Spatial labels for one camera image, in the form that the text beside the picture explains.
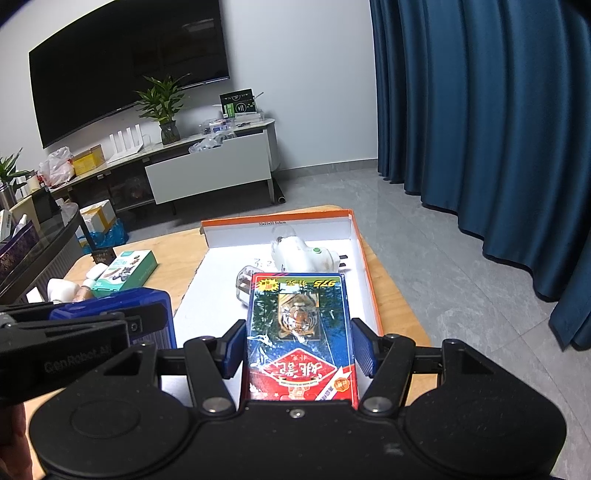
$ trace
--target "metal screw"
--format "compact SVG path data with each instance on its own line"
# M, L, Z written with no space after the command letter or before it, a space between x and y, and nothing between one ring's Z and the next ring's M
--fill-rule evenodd
M300 419L304 415L306 415L306 412L301 408L294 408L293 410L290 410L290 417L292 419Z
M386 397L369 397L363 402L365 410L371 413L384 413L392 409L392 402Z
M221 413L229 409L232 406L232 402L224 397L212 397L204 400L202 406L209 413Z

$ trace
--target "person's hand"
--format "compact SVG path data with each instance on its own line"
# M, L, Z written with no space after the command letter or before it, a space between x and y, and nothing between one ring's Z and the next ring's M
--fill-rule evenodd
M8 445L0 446L0 469L3 469L12 480L33 480L33 462L25 435L25 405L12 407L9 419L12 424L12 441Z

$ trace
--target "plant pot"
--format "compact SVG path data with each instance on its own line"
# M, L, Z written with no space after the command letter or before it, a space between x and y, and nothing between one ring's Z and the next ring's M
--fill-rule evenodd
M177 123L175 120L160 124L160 136L162 137L162 145L168 145L181 140L181 135L178 133Z
M0 209L10 210L17 204L14 191L8 183L0 183Z

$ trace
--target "tv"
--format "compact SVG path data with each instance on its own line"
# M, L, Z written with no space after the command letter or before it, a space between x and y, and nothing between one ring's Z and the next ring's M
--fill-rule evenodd
M229 78L219 0L116 0L29 52L43 148L129 108L144 76L183 88Z

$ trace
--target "tv stand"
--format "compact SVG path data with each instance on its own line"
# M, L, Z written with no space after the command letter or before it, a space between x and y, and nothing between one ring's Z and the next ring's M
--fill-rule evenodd
M274 124L273 119L267 119L236 128L233 131L237 138L192 154L189 147L205 135L168 145L149 145L134 155L75 177L52 193L54 197L69 197L81 207L110 199L115 212L121 212L266 180L270 202L284 203L283 193L271 175L279 166Z

